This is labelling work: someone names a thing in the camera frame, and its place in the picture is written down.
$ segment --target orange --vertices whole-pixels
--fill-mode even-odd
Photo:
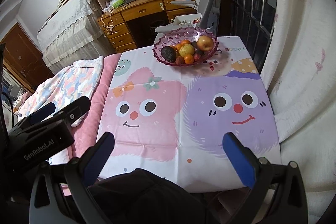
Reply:
[[[184,57],[184,63],[186,63],[186,64],[192,64],[192,63],[194,63],[194,57],[191,54],[187,54]]]
[[[180,44],[183,46],[185,44],[190,44],[190,41],[188,39],[182,40]]]
[[[182,44],[177,44],[175,48],[179,51],[182,48],[182,46],[183,46]]]

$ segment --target black pants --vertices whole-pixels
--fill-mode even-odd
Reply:
[[[113,224],[218,224],[184,189],[143,169],[100,181],[89,191]],[[71,196],[67,200],[72,207]]]

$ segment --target red mouth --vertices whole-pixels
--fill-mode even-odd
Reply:
[[[233,124],[243,124],[243,123],[246,123],[246,122],[248,122],[250,120],[255,120],[255,117],[253,117],[253,116],[250,115],[250,117],[248,119],[246,119],[245,121],[242,121],[242,122],[232,122],[232,123]]]

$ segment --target fruit bowl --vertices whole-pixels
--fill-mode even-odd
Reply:
[[[206,35],[210,38],[212,38],[214,44],[212,50],[208,52],[204,52],[202,57],[197,61],[192,64],[175,64],[175,63],[170,63],[166,61],[162,55],[161,55],[161,50],[165,46],[170,46],[170,45],[177,45],[179,44],[182,40],[189,40],[190,42],[192,41],[197,41],[199,37],[202,35]],[[187,67],[187,66],[193,66],[199,63],[202,63],[205,60],[208,60],[211,58],[215,52],[217,51],[218,47],[218,41],[217,37],[215,37],[212,33],[208,33],[206,30],[201,29],[201,28],[194,28],[194,27],[181,27],[177,30],[172,30],[171,32],[165,34],[164,37],[161,37],[160,40],[154,44],[153,52],[154,52],[154,57],[161,63],[169,66],[175,66],[175,67]]]

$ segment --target pink bedding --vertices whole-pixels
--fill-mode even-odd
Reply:
[[[72,128],[72,134],[75,139],[71,147],[73,157],[82,156],[85,150],[96,143],[106,96],[120,56],[121,54],[113,54],[104,58],[103,72],[101,73],[98,86],[93,93],[88,115],[82,120],[79,126]]]

